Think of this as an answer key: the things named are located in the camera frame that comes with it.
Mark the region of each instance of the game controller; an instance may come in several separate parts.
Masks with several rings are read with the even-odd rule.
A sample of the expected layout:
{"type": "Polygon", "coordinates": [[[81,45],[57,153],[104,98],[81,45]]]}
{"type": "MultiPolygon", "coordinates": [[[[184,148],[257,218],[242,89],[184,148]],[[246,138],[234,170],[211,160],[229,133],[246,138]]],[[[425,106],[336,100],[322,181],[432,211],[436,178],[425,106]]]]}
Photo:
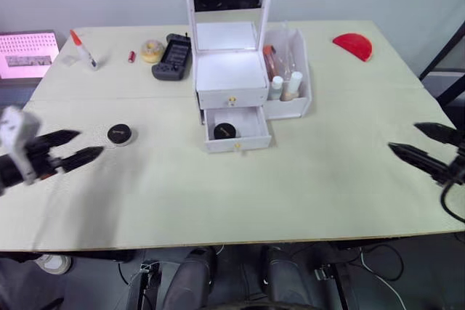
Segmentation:
{"type": "Polygon", "coordinates": [[[152,74],[158,80],[178,81],[186,71],[190,56],[190,38],[171,33],[166,37],[168,46],[157,65],[152,66],[152,74]]]}

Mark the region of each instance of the round cosmetic compact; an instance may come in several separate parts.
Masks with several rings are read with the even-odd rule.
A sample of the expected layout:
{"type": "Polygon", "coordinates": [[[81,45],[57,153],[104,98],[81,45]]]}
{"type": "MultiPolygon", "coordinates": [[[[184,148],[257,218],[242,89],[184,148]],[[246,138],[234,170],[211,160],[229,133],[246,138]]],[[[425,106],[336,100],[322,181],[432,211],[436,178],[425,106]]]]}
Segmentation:
{"type": "Polygon", "coordinates": [[[108,130],[107,137],[114,145],[124,147],[132,140],[132,131],[129,126],[119,123],[108,130]]]}
{"type": "Polygon", "coordinates": [[[235,138],[235,127],[230,123],[221,123],[215,126],[213,130],[215,139],[235,138]]]}

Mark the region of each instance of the red cap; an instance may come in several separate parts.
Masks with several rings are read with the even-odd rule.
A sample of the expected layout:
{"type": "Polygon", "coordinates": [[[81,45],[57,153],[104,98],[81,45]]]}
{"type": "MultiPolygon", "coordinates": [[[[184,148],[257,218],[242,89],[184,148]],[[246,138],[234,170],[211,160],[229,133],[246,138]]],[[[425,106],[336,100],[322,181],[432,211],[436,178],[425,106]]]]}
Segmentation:
{"type": "Polygon", "coordinates": [[[70,30],[71,36],[73,37],[73,41],[76,44],[76,46],[82,45],[81,39],[78,37],[76,33],[74,33],[74,30],[70,30]]]}

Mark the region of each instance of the white tabletop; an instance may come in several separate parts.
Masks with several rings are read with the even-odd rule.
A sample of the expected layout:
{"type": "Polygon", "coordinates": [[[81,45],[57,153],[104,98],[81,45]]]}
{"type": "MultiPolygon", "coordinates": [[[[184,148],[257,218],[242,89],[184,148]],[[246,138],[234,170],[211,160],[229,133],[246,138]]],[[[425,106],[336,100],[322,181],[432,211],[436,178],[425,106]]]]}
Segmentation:
{"type": "MultiPolygon", "coordinates": [[[[412,126],[450,121],[376,26],[350,21],[291,26],[307,40],[314,93],[310,111],[301,119],[270,122],[271,147],[245,154],[203,151],[205,131],[187,88],[190,79],[165,85],[151,77],[150,69],[141,73],[142,62],[132,68],[118,63],[133,79],[128,84],[104,68],[92,76],[57,63],[26,107],[42,119],[41,132],[83,132],[54,154],[108,145],[106,131],[115,123],[129,124],[137,138],[126,147],[109,146],[96,161],[69,174],[8,189],[0,197],[0,249],[335,240],[463,229],[441,209],[440,188],[432,179],[387,146],[413,144],[446,162],[455,156],[454,147],[412,126]],[[359,61],[331,43],[349,31],[372,40],[371,61],[359,61]],[[81,87],[82,76],[88,89],[81,87]],[[120,86],[113,96],[104,89],[111,81],[120,86]],[[156,91],[147,91],[152,83],[156,91]]],[[[121,48],[130,46],[132,31],[141,41],[142,33],[158,30],[155,38],[160,38],[173,31],[86,30],[92,38],[124,33],[127,44],[120,43],[121,48]]],[[[59,58],[71,49],[66,44],[59,58]]],[[[123,49],[118,52],[123,56],[123,49]]],[[[118,71],[110,64],[106,69],[118,71]]],[[[461,190],[454,189],[449,204],[463,215],[461,190]]]]}

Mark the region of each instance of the white bottle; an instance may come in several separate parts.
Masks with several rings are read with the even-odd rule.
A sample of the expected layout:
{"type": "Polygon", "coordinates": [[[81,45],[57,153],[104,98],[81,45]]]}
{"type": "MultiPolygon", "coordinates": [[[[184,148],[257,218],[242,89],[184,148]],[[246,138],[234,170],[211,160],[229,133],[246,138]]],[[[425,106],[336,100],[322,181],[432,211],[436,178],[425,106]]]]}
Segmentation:
{"type": "Polygon", "coordinates": [[[273,78],[273,81],[271,82],[270,93],[268,95],[268,99],[278,100],[281,98],[282,93],[283,93],[283,78],[281,78],[280,76],[275,76],[273,78]]]}
{"type": "Polygon", "coordinates": [[[299,86],[302,82],[302,73],[293,72],[291,80],[289,80],[286,90],[281,96],[281,101],[291,101],[299,96],[299,86]]]}

